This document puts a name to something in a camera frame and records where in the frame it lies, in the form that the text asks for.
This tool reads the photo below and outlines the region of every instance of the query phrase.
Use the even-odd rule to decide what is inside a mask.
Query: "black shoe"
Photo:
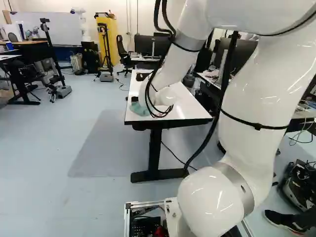
[[[285,215],[275,211],[265,210],[265,217],[270,224],[290,230],[297,236],[303,236],[307,230],[300,228],[293,222],[293,216],[294,215]]]

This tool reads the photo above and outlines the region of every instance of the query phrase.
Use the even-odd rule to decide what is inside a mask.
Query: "red component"
[[[155,237],[164,237],[163,228],[159,226],[154,234]]]

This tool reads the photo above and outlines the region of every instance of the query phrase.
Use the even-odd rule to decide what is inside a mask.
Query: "wall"
[[[12,3],[12,0],[10,1],[11,7],[14,6],[15,3]],[[4,15],[2,13],[3,10],[10,11],[8,0],[0,1],[0,24],[6,24]]]
[[[134,34],[137,33],[137,0],[10,0],[13,10],[16,11],[50,11],[69,12],[72,7],[82,7],[86,10],[85,17],[89,33],[93,41],[98,41],[95,12],[108,12],[111,10],[117,16],[118,34],[123,36],[125,49],[134,48]],[[173,26],[176,26],[185,0],[173,0],[168,2],[168,18]],[[127,33],[126,4],[128,8],[129,31]],[[155,0],[138,0],[138,32],[142,35],[152,35],[155,31],[153,15]],[[159,16],[159,26],[166,27],[162,15]]]

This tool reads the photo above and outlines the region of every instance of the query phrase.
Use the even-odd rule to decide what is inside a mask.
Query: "whiteboard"
[[[13,24],[23,25],[23,30],[39,27],[39,35],[46,38],[45,32],[40,29],[40,18],[48,18],[49,35],[54,45],[81,45],[82,33],[80,16],[64,12],[17,12],[10,14]]]

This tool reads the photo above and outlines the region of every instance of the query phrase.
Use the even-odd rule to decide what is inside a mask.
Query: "black desk leg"
[[[151,130],[149,143],[148,170],[135,172],[130,175],[132,183],[162,179],[184,178],[188,175],[184,169],[158,169],[162,129]]]

